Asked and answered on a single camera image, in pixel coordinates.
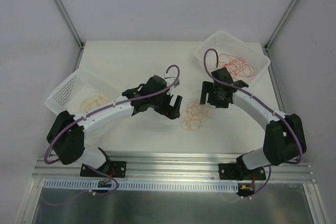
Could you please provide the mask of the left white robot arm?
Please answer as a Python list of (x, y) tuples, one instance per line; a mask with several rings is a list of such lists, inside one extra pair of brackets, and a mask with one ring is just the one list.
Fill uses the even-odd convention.
[(110, 163), (100, 148), (89, 147), (85, 139), (93, 132), (118, 120), (135, 116), (147, 109), (175, 120), (180, 117), (182, 97), (178, 95), (171, 104), (173, 89), (179, 84), (178, 77), (161, 78), (152, 76), (146, 83), (125, 90), (117, 99), (88, 112), (70, 114), (67, 110), (59, 113), (47, 135), (49, 144), (44, 162), (55, 152), (57, 160), (64, 165), (82, 163), (92, 167), (98, 176), (109, 173)]

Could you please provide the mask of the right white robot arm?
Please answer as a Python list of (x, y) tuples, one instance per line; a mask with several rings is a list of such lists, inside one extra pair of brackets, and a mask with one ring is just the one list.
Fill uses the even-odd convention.
[(265, 131), (262, 147), (236, 158), (234, 163), (220, 163), (222, 180), (249, 180), (260, 174), (264, 167), (292, 164), (293, 158), (302, 159), (307, 151), (302, 120), (297, 114), (285, 114), (271, 109), (255, 96), (243, 80), (234, 81), (225, 69), (210, 74), (212, 81), (203, 81), (200, 103), (226, 109), (233, 104), (254, 119)]

